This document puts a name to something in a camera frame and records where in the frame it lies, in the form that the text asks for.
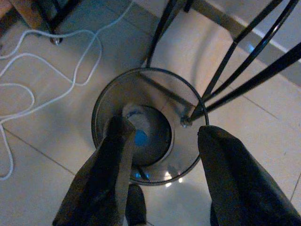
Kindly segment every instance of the black metal stand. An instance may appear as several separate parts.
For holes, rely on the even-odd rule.
[[[81,0],[69,0],[63,8],[61,8],[57,0],[51,0],[51,1],[54,4],[55,9],[57,11],[57,14],[52,19],[48,18],[46,11],[41,5],[41,3],[39,2],[39,0],[36,1],[36,6],[49,32],[51,34],[55,34],[55,29],[58,27],[58,25],[68,16],[68,14],[79,4]],[[63,41],[63,39],[50,38],[50,41],[55,45],[59,45]]]
[[[207,86],[204,94],[203,94],[203,101],[206,102],[213,97],[220,94],[223,90],[225,90],[250,64],[252,61],[255,60],[255,58],[261,53],[261,51],[266,47],[266,45],[269,43],[269,41],[274,37],[276,32],[279,30],[279,28],[282,26],[282,24],[285,22],[285,20],[288,18],[290,13],[293,11],[295,6],[297,5],[299,0],[290,0],[287,4],[286,8],[283,10],[281,15],[278,17],[278,19],[275,21],[275,23],[272,25],[272,27],[269,29],[269,31],[266,33],[266,35],[263,37],[263,39],[259,42],[259,44],[254,48],[254,50],[251,52],[251,54],[247,57],[247,59],[238,67],[238,69],[214,92],[212,90],[214,89],[216,82],[218,81],[220,75],[222,74],[226,64],[228,63],[230,57],[232,56],[236,46],[241,42],[241,40],[246,37],[247,34],[249,34],[254,27],[256,27],[271,11],[273,11],[281,2],[282,0],[272,0],[271,3],[240,33],[240,35],[237,36],[237,38],[234,39],[232,45],[230,46],[228,52],[226,53],[225,57],[223,58],[220,66],[216,70],[213,78],[211,79],[209,85]],[[152,46],[150,49],[149,57],[147,60],[147,67],[151,64],[151,59],[154,53],[154,49],[156,47],[156,44],[162,35],[162,27],[164,27],[165,22],[167,21],[167,18],[169,17],[170,12],[173,10],[173,7],[175,5],[176,0],[170,0],[163,16],[160,20],[160,23],[157,27],[155,36],[153,38]],[[184,11],[188,12],[191,8],[193,3],[193,0],[187,0]],[[247,81],[245,84],[241,85],[234,91],[230,92],[223,98],[217,100],[213,104],[207,107],[207,111],[213,111],[214,109],[228,103],[229,101],[239,97],[240,95],[252,90],[253,88],[257,87],[258,85],[262,84],[266,80],[270,79],[277,73],[281,72],[285,68],[287,68],[289,65],[293,64],[294,62],[298,61],[301,58],[301,43],[296,45],[294,48],[292,48],[290,51],[288,51],[286,54],[284,54],[281,58],[276,60],[274,63],[272,63],[270,66],[268,66],[266,69],[258,73],[256,76],[254,76],[252,79]],[[187,123],[192,122],[199,117],[203,115],[203,106],[198,105],[194,112],[191,114],[189,118],[186,119]]]

